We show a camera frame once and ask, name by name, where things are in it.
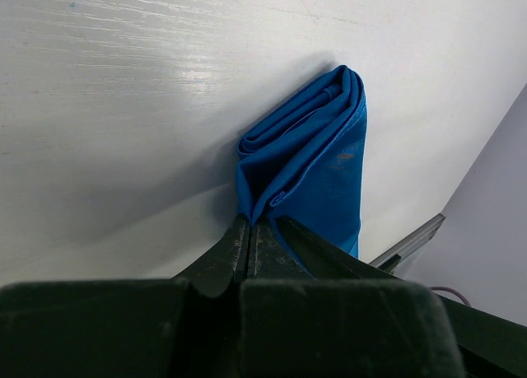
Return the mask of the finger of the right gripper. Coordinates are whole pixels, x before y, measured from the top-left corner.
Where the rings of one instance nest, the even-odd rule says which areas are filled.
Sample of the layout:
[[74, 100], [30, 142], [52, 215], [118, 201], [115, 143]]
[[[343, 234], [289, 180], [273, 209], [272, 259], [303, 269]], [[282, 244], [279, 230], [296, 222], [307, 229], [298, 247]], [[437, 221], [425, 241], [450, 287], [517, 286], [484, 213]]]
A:
[[277, 230], [306, 270], [317, 279], [395, 279], [352, 257], [290, 217], [276, 220]]

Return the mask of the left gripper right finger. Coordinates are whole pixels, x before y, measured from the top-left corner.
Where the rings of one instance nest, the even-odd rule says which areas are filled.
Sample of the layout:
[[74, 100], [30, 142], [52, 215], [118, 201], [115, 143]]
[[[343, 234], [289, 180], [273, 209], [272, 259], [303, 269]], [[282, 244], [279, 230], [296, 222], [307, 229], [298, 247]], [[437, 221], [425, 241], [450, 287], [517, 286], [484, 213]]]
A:
[[243, 377], [462, 377], [440, 299], [394, 278], [317, 263], [312, 278], [267, 224], [250, 241], [240, 288]]

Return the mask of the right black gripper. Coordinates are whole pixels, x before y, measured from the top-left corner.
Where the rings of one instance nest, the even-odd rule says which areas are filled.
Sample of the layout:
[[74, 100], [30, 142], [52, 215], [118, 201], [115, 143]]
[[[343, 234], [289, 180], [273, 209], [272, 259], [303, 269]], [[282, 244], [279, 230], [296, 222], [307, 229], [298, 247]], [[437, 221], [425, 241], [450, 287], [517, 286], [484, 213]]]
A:
[[442, 297], [455, 337], [437, 377], [525, 377], [526, 327]]

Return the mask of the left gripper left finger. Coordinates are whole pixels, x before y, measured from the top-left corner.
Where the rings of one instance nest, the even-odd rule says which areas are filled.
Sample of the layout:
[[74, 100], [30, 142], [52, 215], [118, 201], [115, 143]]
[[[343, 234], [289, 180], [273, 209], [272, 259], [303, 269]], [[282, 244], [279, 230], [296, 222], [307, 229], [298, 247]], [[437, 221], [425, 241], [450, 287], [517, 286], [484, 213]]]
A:
[[4, 377], [236, 377], [250, 224], [167, 279], [19, 282], [1, 290]]

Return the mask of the blue cloth napkin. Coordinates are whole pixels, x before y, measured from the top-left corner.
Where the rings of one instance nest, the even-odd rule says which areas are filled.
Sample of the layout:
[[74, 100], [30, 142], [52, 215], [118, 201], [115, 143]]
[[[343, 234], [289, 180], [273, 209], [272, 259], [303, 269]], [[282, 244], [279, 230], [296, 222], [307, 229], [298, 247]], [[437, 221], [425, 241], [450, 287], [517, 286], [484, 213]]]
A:
[[317, 77], [237, 144], [238, 212], [289, 217], [358, 256], [366, 92], [346, 65]]

